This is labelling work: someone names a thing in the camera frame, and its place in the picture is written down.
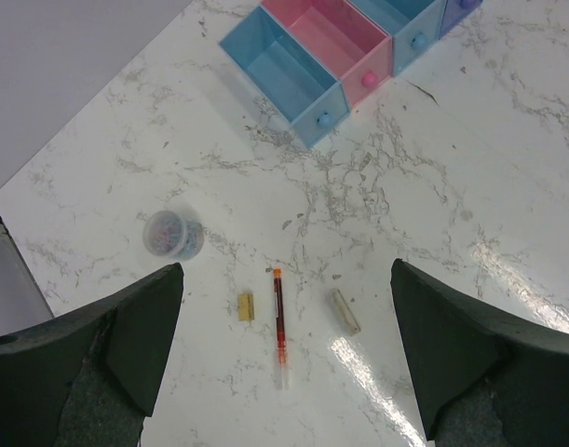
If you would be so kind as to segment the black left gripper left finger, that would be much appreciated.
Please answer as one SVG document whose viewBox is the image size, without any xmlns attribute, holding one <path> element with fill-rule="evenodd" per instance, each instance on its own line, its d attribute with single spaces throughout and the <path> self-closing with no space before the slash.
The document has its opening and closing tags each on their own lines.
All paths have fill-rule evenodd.
<svg viewBox="0 0 569 447">
<path fill-rule="evenodd" d="M 183 298 L 168 264 L 110 296 L 0 336 L 0 446 L 137 446 Z"/>
</svg>

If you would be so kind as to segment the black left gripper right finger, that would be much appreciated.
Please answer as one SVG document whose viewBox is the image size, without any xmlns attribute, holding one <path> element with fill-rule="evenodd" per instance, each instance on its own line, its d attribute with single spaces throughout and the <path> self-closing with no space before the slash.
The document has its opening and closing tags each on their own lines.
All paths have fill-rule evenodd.
<svg viewBox="0 0 569 447">
<path fill-rule="evenodd" d="M 569 334 L 398 259 L 391 289 L 423 429 L 438 446 L 569 446 Z"/>
</svg>

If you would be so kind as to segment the clear tub of paper clips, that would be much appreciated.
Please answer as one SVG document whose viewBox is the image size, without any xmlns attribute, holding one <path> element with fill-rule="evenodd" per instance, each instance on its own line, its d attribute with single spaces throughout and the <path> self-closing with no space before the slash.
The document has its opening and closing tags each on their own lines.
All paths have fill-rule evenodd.
<svg viewBox="0 0 569 447">
<path fill-rule="evenodd" d="M 144 247 L 154 256 L 188 261 L 204 244 L 203 226 L 181 214 L 162 210 L 154 213 L 142 231 Z"/>
</svg>

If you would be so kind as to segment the small yellow eraser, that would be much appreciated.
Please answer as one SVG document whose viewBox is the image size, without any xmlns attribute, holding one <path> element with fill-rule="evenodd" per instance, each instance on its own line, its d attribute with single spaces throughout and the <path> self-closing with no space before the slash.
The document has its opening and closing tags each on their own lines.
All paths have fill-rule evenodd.
<svg viewBox="0 0 569 447">
<path fill-rule="evenodd" d="M 239 321 L 254 321 L 254 297 L 252 293 L 241 293 L 237 297 L 237 314 Z"/>
</svg>

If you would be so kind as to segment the red mechanical pencil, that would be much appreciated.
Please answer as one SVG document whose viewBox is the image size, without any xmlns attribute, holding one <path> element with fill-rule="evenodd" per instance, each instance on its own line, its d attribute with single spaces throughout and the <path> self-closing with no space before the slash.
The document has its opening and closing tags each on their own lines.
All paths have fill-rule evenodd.
<svg viewBox="0 0 569 447">
<path fill-rule="evenodd" d="M 288 348 L 284 318 L 282 273 L 279 268 L 273 270 L 273 286 L 276 310 L 276 343 L 279 380 L 280 387 L 287 389 L 289 387 Z"/>
</svg>

